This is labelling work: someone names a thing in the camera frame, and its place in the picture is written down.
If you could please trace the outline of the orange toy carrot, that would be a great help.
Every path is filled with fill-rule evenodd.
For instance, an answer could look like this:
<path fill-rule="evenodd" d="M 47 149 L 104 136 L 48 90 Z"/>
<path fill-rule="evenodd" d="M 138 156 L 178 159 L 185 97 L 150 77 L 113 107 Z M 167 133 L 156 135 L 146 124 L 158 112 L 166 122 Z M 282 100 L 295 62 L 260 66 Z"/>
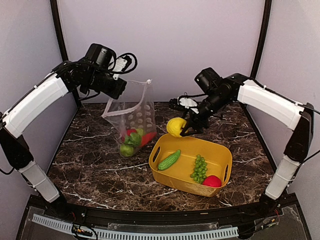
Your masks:
<path fill-rule="evenodd" d="M 141 137 L 140 147 L 142 148 L 145 145 L 147 145 L 156 136 L 156 134 L 157 134 L 156 132 L 149 132 L 149 133 L 144 134 Z"/>

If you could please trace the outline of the green toy leafy vegetable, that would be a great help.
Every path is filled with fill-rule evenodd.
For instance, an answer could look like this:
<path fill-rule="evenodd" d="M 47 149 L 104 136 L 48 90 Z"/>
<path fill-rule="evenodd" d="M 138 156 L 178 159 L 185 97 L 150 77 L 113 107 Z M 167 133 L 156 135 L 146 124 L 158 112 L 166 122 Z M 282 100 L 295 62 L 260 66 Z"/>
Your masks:
<path fill-rule="evenodd" d="M 142 142 L 142 136 L 136 132 L 131 132 L 130 135 L 126 135 L 124 138 L 124 143 L 127 145 L 132 145 L 139 147 Z"/>

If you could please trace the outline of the green toy grapes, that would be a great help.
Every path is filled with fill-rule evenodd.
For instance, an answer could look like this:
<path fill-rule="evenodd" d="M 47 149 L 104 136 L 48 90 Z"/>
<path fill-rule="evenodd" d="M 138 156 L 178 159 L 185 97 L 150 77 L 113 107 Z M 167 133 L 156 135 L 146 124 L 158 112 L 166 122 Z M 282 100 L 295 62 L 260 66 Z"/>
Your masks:
<path fill-rule="evenodd" d="M 190 177 L 195 183 L 202 185 L 207 178 L 207 170 L 205 158 L 198 154 L 195 158 L 193 172 Z"/>

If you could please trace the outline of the clear zip top bag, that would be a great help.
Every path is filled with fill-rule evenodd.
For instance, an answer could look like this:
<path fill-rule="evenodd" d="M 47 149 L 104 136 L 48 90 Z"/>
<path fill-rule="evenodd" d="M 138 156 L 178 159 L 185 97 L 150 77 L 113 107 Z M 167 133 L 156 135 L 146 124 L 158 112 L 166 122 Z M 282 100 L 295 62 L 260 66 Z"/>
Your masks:
<path fill-rule="evenodd" d="M 108 100 L 101 117 L 117 130 L 116 140 L 119 153 L 120 146 L 125 144 L 125 135 L 128 129 L 142 128 L 145 134 L 157 133 L 153 81 L 151 79 L 146 81 L 128 80 L 123 94 L 118 99 L 110 98 Z M 140 146 L 133 147 L 133 155 L 142 148 Z"/>

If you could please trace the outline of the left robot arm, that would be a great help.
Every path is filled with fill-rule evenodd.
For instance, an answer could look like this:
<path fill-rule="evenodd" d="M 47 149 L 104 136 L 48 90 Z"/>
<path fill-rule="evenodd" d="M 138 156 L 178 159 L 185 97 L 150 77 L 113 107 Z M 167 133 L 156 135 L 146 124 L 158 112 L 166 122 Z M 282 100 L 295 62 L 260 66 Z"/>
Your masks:
<path fill-rule="evenodd" d="M 8 163 L 51 203 L 51 210 L 60 218 L 67 218 L 71 208 L 35 162 L 23 133 L 50 105 L 77 88 L 83 94 L 93 90 L 97 94 L 104 93 L 112 99 L 118 99 L 127 84 L 119 76 L 125 74 L 130 64 L 125 55 L 117 57 L 112 49 L 93 43 L 83 58 L 57 65 L 0 116 L 0 145 Z"/>

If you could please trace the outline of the yellow toy apple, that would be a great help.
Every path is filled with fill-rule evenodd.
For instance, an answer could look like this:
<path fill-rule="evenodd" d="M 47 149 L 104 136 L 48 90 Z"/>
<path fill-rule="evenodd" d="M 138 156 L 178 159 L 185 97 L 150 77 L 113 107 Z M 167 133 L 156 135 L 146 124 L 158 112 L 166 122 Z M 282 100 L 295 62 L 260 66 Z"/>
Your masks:
<path fill-rule="evenodd" d="M 166 125 L 167 133 L 175 138 L 181 138 L 180 133 L 185 122 L 186 120 L 181 117 L 171 118 Z"/>

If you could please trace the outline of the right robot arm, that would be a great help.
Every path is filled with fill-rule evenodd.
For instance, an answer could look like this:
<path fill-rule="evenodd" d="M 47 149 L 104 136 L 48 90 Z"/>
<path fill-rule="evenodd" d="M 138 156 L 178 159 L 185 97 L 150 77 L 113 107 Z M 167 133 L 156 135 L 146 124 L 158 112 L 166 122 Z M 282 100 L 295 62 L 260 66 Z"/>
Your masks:
<path fill-rule="evenodd" d="M 282 96 L 258 83 L 256 79 L 240 73 L 223 78 L 209 67 L 203 69 L 194 80 L 203 91 L 205 99 L 197 103 L 194 96 L 178 97 L 178 105 L 183 106 L 189 115 L 181 136 L 201 134 L 209 127 L 209 118 L 231 102 L 251 106 L 292 131 L 282 160 L 264 191 L 263 195 L 266 198 L 255 205 L 255 213 L 260 217 L 266 217 L 274 210 L 274 201 L 293 181 L 299 168 L 308 158 L 314 131 L 313 106 Z"/>

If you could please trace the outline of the green toy cucumber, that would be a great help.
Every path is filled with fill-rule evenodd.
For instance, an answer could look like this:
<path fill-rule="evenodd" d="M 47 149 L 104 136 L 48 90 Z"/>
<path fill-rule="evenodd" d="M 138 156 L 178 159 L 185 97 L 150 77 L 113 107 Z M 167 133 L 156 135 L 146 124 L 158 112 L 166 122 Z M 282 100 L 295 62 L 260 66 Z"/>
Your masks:
<path fill-rule="evenodd" d="M 177 160 L 180 158 L 181 156 L 181 150 L 178 149 L 177 151 L 175 151 L 174 153 L 172 153 L 171 155 L 169 155 L 168 157 L 166 157 L 162 162 L 160 162 L 157 166 L 159 171 L 164 171 L 167 170 L 168 168 L 170 168 L 173 164 L 175 164 L 177 162 Z"/>

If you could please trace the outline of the red toy apple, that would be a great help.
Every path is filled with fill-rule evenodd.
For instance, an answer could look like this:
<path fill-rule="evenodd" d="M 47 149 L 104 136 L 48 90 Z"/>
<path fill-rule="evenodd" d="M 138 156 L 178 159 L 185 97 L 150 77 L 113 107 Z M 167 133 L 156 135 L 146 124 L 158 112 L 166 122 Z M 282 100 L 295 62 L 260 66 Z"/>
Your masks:
<path fill-rule="evenodd" d="M 138 135 L 137 130 L 136 129 L 128 129 L 126 131 L 125 137 L 136 137 Z"/>

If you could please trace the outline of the green toy cabbage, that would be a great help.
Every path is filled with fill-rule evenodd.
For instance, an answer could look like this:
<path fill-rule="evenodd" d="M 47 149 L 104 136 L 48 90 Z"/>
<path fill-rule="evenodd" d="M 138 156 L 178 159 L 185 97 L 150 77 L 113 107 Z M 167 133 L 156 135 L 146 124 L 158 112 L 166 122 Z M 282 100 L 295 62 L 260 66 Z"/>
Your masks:
<path fill-rule="evenodd" d="M 143 128 L 137 128 L 136 132 L 138 135 L 140 135 L 141 137 L 143 137 L 145 135 L 145 130 Z"/>

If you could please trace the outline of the yellow plastic basket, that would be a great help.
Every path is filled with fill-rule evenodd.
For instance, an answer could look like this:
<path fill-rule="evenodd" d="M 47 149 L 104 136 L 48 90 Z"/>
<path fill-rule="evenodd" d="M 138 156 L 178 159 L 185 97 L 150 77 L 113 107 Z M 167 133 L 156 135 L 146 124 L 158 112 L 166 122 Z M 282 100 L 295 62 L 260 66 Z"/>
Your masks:
<path fill-rule="evenodd" d="M 176 163 L 166 170 L 158 170 L 159 163 L 177 150 L 180 150 L 180 157 Z M 219 178 L 220 187 L 199 184 L 191 178 L 198 155 L 207 163 L 206 176 Z M 156 182 L 190 194 L 213 197 L 227 185 L 233 160 L 230 150 L 223 145 L 190 136 L 176 138 L 164 134 L 153 147 L 148 163 Z"/>

